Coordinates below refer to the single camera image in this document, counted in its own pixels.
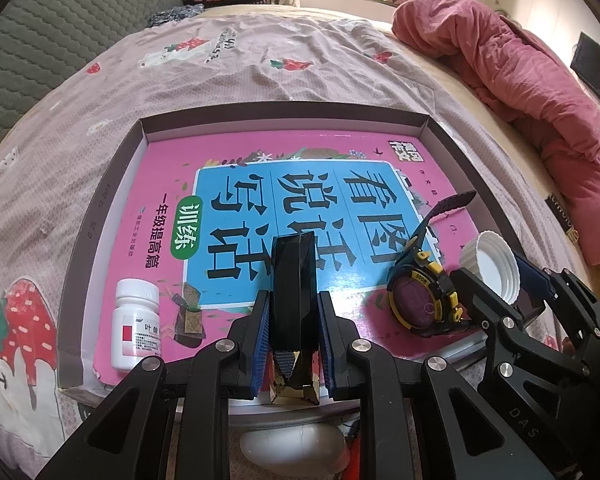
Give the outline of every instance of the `white pill bottle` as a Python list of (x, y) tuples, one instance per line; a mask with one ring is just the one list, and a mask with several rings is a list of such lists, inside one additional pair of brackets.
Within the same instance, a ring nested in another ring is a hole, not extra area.
[(111, 366), (132, 370), (149, 355), (160, 355), (159, 290), (145, 280), (127, 278), (116, 286), (111, 326)]

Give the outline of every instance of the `red comforter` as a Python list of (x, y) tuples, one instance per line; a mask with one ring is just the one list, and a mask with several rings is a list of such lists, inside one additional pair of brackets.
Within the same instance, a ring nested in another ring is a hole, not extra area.
[(458, 72), (538, 150), (587, 263), (600, 264), (600, 110), (559, 58), (475, 0), (408, 1), (395, 12), (393, 32)]

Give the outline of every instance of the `watch face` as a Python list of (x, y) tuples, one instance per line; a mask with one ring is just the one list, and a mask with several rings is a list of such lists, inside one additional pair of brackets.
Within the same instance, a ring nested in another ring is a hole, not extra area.
[(429, 289), (409, 276), (396, 280), (394, 303), (402, 318), (415, 328), (427, 328), (436, 320)]

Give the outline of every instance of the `white lid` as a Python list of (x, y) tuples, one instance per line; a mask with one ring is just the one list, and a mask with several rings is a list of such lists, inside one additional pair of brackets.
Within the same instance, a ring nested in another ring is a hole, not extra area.
[(480, 278), (504, 301), (513, 304), (520, 293), (520, 271), (511, 248), (493, 231), (484, 231), (460, 253), (460, 266)]
[(121, 298), (151, 301), (157, 307), (160, 303), (160, 290), (151, 282), (138, 280), (137, 278), (126, 278), (120, 280), (116, 285), (116, 301)]

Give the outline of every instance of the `gray quilted headboard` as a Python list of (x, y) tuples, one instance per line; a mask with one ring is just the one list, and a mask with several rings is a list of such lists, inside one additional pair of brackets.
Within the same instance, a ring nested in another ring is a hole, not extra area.
[(0, 14), (0, 142), (35, 103), (182, 0), (11, 0)]

